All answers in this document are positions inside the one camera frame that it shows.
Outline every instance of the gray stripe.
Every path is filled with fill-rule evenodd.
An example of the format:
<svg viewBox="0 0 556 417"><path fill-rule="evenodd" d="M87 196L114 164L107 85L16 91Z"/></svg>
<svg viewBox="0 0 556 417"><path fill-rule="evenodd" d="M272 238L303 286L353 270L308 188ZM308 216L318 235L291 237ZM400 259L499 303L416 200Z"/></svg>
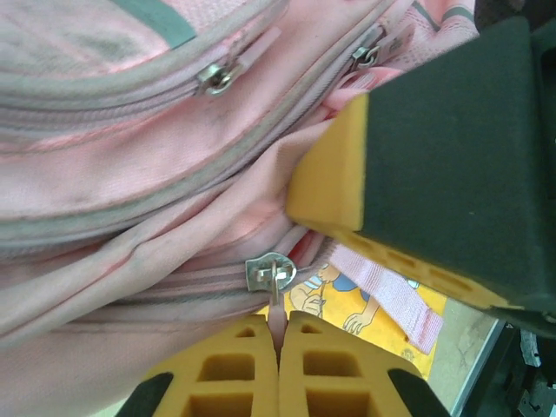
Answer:
<svg viewBox="0 0 556 417"><path fill-rule="evenodd" d="M112 0L112 2L158 33L172 49L197 36L195 29L187 20L160 0Z"/></svg>
<svg viewBox="0 0 556 417"><path fill-rule="evenodd" d="M442 22L444 23L445 20L447 20L452 16L461 16L474 23L473 13L463 6L455 6L449 11L447 11L446 13L444 13L444 16L442 17Z"/></svg>
<svg viewBox="0 0 556 417"><path fill-rule="evenodd" d="M440 26L430 17L428 12L425 10L423 6L420 5L419 2L414 2L413 7L417 10L417 12L420 15L426 18L428 24L430 24L436 32L440 30Z"/></svg>

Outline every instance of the yellow printed surface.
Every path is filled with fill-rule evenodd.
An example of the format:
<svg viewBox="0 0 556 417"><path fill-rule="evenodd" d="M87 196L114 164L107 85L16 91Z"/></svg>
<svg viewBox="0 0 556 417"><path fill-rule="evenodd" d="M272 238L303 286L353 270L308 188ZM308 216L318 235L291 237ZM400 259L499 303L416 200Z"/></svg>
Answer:
<svg viewBox="0 0 556 417"><path fill-rule="evenodd" d="M442 315L446 297L430 288L410 281L427 305ZM286 310L302 310L356 334L393 354L411 361L425 379L430 375L434 352L423 354L406 341L398 325L378 306L377 302L360 291L345 275L325 265L310 280L292 288L286 294Z"/></svg>

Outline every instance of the pink backpack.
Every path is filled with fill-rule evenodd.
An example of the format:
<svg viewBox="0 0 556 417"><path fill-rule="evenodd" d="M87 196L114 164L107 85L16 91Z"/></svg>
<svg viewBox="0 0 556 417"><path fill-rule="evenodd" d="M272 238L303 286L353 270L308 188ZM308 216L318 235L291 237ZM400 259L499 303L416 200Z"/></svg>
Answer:
<svg viewBox="0 0 556 417"><path fill-rule="evenodd" d="M1 415L120 400L158 361L268 304L248 291L265 254L288 267L282 290L334 256L430 350L439 318L407 301L403 278L293 224L284 198L350 98L476 35L472 0L2 12Z"/></svg>

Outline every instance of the zipper slider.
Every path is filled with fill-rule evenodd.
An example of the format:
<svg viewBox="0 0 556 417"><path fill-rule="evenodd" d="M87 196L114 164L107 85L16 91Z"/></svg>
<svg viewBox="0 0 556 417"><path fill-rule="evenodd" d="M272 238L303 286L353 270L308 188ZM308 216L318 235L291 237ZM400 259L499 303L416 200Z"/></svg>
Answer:
<svg viewBox="0 0 556 417"><path fill-rule="evenodd" d="M389 35L382 36L370 47L361 46L351 56L354 60L351 71L364 70L380 65L409 49L414 39L415 25L406 23Z"/></svg>
<svg viewBox="0 0 556 417"><path fill-rule="evenodd" d="M248 291L283 291L297 275L297 267L287 256L270 252L245 261Z"/></svg>
<svg viewBox="0 0 556 417"><path fill-rule="evenodd" d="M254 41L230 65L211 63L197 75L200 83L197 95L221 96L234 81L247 72L254 63L270 48L281 34L279 28L271 28Z"/></svg>

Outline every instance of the pink strap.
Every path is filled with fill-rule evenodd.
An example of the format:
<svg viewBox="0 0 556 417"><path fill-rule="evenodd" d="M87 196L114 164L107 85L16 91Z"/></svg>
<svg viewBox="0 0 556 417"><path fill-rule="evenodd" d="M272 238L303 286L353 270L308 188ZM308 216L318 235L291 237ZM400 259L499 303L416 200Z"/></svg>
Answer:
<svg viewBox="0 0 556 417"><path fill-rule="evenodd" d="M342 245L332 253L330 263L375 298L412 345L430 354L442 328L442 317L423 301L403 276Z"/></svg>

